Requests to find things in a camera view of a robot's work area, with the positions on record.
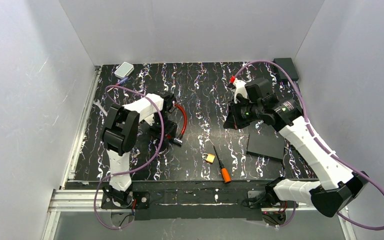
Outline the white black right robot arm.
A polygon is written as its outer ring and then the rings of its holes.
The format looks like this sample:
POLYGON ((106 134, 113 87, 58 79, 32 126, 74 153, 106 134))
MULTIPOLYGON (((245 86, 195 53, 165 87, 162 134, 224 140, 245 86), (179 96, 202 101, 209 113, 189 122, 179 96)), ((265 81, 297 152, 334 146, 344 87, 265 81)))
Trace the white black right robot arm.
POLYGON ((293 98, 278 99, 267 79, 249 82, 231 79, 234 92, 228 103, 225 129, 243 129, 252 122, 272 126, 303 157, 316 173, 318 181, 298 181, 278 177, 265 186, 256 203, 299 202, 314 206, 322 215, 333 217, 354 200, 367 185, 367 180, 334 159, 317 143, 315 131, 307 128, 301 105, 293 98))

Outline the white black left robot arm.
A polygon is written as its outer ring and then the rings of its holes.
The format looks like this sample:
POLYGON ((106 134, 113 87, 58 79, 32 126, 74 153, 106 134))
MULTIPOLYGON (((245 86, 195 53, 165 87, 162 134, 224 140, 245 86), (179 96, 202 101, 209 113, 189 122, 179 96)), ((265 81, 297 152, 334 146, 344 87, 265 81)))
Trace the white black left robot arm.
POLYGON ((157 147, 164 151, 169 144, 181 144, 177 138, 176 122, 168 114, 176 109, 172 93, 148 93, 144 98, 125 105, 113 104, 102 130, 102 141, 109 158, 109 185, 102 188, 107 199, 118 207, 129 207, 131 191, 130 152, 136 145, 140 124, 148 124, 148 132, 159 140, 157 147))

